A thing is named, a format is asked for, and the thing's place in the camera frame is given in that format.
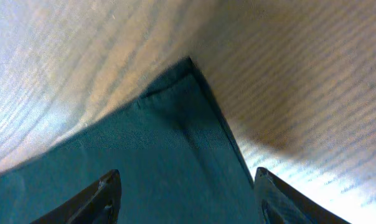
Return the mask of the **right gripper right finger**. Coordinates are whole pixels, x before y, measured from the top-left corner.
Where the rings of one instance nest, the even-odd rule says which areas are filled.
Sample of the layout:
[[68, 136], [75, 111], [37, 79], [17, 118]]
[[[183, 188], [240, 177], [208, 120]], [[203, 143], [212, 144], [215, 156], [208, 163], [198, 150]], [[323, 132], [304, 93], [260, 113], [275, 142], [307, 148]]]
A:
[[255, 223], [348, 224], [264, 167], [256, 170], [254, 192]]

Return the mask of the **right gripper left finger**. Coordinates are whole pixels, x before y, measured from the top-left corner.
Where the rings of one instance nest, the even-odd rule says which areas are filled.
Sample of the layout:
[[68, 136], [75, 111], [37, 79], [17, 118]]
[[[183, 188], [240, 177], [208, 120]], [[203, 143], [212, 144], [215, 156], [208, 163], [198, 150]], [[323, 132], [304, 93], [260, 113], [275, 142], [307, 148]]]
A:
[[120, 173], [113, 169], [61, 206], [33, 222], [115, 224], [121, 208], [121, 194]]

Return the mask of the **black t-shirt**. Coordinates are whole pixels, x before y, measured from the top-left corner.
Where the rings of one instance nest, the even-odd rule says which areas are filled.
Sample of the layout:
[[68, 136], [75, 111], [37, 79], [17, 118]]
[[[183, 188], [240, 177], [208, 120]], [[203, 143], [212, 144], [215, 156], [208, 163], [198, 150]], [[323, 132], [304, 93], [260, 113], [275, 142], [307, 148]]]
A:
[[202, 74], [185, 58], [146, 91], [0, 177], [0, 223], [29, 223], [109, 170], [120, 223], [253, 223], [250, 174]]

